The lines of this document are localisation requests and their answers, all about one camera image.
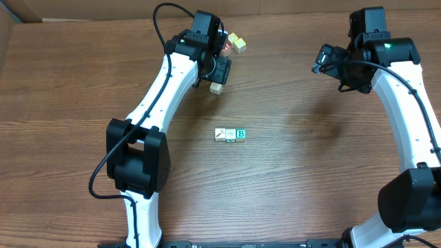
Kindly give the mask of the natural block letter W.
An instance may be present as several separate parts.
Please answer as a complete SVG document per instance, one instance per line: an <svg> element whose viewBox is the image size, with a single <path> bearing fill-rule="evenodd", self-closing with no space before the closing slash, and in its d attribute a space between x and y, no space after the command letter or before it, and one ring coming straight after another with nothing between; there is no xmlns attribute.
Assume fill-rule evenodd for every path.
<svg viewBox="0 0 441 248"><path fill-rule="evenodd" d="M211 83L209 90L211 93L219 95L223 90L223 85L220 83L213 82Z"/></svg>

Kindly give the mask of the natural block letter X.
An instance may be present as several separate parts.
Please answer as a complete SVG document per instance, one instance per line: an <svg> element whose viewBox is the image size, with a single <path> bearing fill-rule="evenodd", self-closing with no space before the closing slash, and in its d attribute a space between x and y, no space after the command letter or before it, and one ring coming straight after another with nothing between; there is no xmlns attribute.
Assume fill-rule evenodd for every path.
<svg viewBox="0 0 441 248"><path fill-rule="evenodd" d="M216 128L214 130L214 138L215 138L215 141L225 141L226 140L226 129L225 128Z"/></svg>

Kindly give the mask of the green block letter B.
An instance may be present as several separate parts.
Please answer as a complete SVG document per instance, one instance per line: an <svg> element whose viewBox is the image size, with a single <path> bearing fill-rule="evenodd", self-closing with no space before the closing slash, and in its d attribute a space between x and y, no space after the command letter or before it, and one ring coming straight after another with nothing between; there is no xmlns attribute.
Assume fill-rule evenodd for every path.
<svg viewBox="0 0 441 248"><path fill-rule="evenodd" d="M236 129L236 142L244 143L247 140L247 130L240 128Z"/></svg>

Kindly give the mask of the natural block swirl picture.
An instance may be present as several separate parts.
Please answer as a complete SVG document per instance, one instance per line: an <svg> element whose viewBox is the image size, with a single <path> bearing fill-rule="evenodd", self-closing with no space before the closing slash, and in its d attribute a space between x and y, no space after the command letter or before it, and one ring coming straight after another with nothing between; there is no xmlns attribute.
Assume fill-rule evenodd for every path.
<svg viewBox="0 0 441 248"><path fill-rule="evenodd" d="M235 129L226 129L225 130L225 140L227 142L235 142L236 141L236 130Z"/></svg>

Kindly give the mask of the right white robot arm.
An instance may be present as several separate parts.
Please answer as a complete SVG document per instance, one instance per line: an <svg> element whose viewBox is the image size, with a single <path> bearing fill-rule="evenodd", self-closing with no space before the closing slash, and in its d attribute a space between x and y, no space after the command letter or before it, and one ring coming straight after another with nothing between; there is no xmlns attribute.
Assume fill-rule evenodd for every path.
<svg viewBox="0 0 441 248"><path fill-rule="evenodd" d="M325 44L312 68L340 92L375 92L387 113L400 173L378 193L378 212L348 228L337 247L401 247L440 228L440 124L424 88L421 58L408 37L393 38L382 7L349 17L346 48Z"/></svg>

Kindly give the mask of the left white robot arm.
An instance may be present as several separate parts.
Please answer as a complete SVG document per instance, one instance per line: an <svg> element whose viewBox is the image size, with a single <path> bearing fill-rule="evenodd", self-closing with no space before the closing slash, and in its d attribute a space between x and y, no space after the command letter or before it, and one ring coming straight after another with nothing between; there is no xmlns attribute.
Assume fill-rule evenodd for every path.
<svg viewBox="0 0 441 248"><path fill-rule="evenodd" d="M162 41L161 69L139 105L123 120L113 118L106 129L106 155L92 172L88 189L102 168L114 181L127 211L128 232L119 247L160 247L158 194L170 174L166 134L185 93L201 81L224 85L232 62L221 56L228 33L212 13L197 11L191 28Z"/></svg>

